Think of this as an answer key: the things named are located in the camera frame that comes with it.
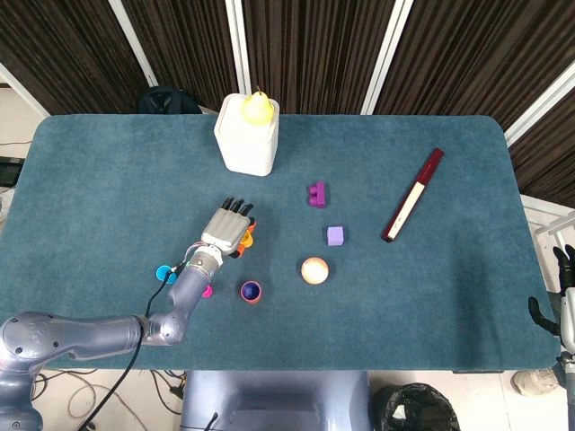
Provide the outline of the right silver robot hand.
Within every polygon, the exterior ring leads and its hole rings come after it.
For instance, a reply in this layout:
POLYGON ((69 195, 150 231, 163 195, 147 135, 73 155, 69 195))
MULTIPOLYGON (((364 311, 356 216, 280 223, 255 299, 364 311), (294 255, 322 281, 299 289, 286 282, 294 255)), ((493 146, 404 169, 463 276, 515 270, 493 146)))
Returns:
POLYGON ((560 319, 553 322, 546 319, 533 296, 528 298, 528 310, 533 322, 559 337, 565 350, 574 355, 574 248, 566 244, 564 249, 554 246, 553 254, 558 261, 560 282, 560 319))

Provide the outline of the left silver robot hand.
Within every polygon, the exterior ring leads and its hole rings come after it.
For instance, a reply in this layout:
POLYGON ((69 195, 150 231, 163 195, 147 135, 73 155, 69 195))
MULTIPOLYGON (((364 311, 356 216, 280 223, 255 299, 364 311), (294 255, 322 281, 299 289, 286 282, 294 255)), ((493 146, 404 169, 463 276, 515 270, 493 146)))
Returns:
POLYGON ((242 198, 226 198, 221 207, 211 217, 200 239, 220 249, 223 256, 240 258, 253 244, 252 233, 256 226, 252 203, 242 198))

